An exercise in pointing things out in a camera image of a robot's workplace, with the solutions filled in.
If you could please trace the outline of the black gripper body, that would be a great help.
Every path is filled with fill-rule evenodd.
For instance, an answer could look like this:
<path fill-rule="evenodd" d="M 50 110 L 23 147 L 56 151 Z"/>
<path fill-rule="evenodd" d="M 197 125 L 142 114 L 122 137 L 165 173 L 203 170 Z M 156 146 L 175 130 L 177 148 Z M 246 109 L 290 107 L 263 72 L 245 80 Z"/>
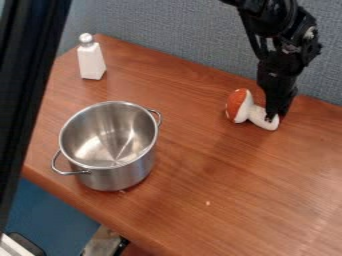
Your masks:
<path fill-rule="evenodd" d="M 322 50 L 314 16 L 298 13 L 273 44 L 274 49 L 258 64 L 258 85 L 263 90 L 294 90 L 298 76 Z"/>

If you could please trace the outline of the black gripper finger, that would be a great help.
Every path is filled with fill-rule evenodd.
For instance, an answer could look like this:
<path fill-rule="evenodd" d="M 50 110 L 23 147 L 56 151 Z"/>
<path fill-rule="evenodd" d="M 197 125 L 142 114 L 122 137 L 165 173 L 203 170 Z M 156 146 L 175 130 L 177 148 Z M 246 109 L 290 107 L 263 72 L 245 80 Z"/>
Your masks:
<path fill-rule="evenodd" d="M 298 88 L 294 88 L 290 94 L 285 97 L 281 107 L 278 109 L 279 116 L 285 117 L 287 115 L 297 94 L 298 94 Z"/>
<path fill-rule="evenodd" d="M 266 95 L 266 117 L 265 120 L 271 122 L 275 115 L 285 116 L 286 110 L 286 94 L 279 84 L 269 85 L 263 88 Z"/>

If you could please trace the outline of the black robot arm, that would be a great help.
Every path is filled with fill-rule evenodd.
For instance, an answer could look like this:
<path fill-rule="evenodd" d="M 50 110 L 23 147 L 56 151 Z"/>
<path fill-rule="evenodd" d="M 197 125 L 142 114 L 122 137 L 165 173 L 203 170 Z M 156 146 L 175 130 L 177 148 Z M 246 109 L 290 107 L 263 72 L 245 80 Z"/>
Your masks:
<path fill-rule="evenodd" d="M 297 0 L 219 0 L 234 6 L 259 60 L 257 84 L 266 96 L 265 121 L 285 117 L 298 76 L 321 54 L 317 19 Z"/>

